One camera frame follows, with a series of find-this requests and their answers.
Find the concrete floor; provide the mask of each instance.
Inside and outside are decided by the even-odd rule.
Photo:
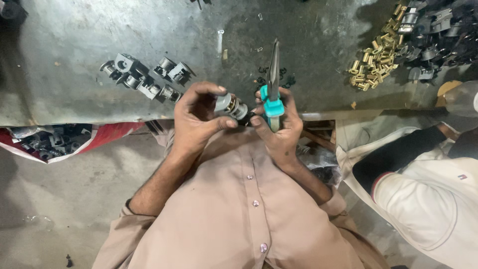
[[[67,254],[73,268],[91,268],[110,221],[162,157],[163,147],[150,134],[129,135],[50,165],[0,148],[0,268],[64,268]],[[405,242],[346,184],[339,191],[359,231],[391,266],[449,268]]]

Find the pliers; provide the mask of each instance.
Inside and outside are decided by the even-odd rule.
[[[284,105],[279,99],[279,40],[274,41],[274,49],[272,51],[271,65],[267,73],[267,85],[261,87],[261,100],[264,102],[265,118],[275,133],[280,128],[279,117],[284,114]]]

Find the hand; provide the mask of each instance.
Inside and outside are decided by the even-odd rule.
[[[296,165],[298,160],[295,156],[295,147],[299,141],[302,131],[302,120],[299,118],[295,102],[289,90],[279,88],[281,100],[284,104],[284,115],[281,116],[283,129],[273,133],[269,125],[261,116],[254,116],[250,119],[250,123],[256,129],[257,134],[264,140],[267,152],[271,155],[277,166],[282,169],[288,169],[292,165]],[[256,92],[256,103],[258,107],[253,110],[257,115],[264,113],[264,106],[260,100],[260,92]]]
[[[171,152],[195,159],[215,133],[238,126],[231,117],[214,118],[217,95],[226,93],[226,88],[211,82],[191,85],[174,108],[175,135]]]

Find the bag of lock parts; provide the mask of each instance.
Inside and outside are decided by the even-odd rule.
[[[131,134],[144,123],[69,123],[0,128],[0,146],[19,156],[54,163]]]

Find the shirt cuff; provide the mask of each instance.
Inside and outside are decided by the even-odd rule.
[[[345,210],[347,204],[336,188],[330,187],[330,190],[332,191],[332,198],[319,207],[330,216],[337,216]]]

